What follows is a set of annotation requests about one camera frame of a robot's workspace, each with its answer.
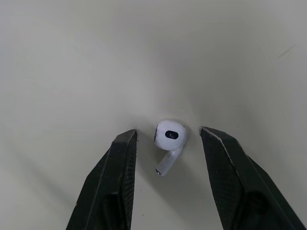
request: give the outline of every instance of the white earbud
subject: white earbud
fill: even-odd
[[[183,151],[187,139],[187,130],[176,121],[165,120],[158,124],[154,135],[157,147],[169,151],[156,167],[160,176],[167,174]]]

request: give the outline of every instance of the earbud stem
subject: earbud stem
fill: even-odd
[[[160,176],[165,176],[168,170],[173,166],[177,158],[182,153],[183,147],[176,150],[169,151],[162,159],[162,161],[156,167],[156,172]]]

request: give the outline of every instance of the white surface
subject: white surface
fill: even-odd
[[[166,137],[167,131],[176,132],[178,137],[176,139]],[[156,172],[160,176],[165,176],[174,165],[183,151],[186,140],[187,130],[180,123],[164,120],[158,124],[154,134],[154,143],[158,148],[168,150],[156,167]]]
[[[87,174],[137,128],[132,229],[221,230],[201,125],[235,136],[307,225],[306,4],[1,1],[0,229],[64,229]],[[190,136],[159,177],[165,118]]]

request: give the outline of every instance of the wireless earbud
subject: wireless earbud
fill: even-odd
[[[186,138],[187,130],[180,123],[165,120],[158,124],[154,135],[154,142],[157,147],[169,151],[156,167],[156,172],[160,176],[166,175],[180,156]]]

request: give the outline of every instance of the white backdrop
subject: white backdrop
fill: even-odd
[[[87,174],[137,128],[132,229],[221,230],[200,126],[236,137],[307,225],[306,4],[2,1],[0,228],[64,229]],[[161,178],[163,118],[189,140]]]

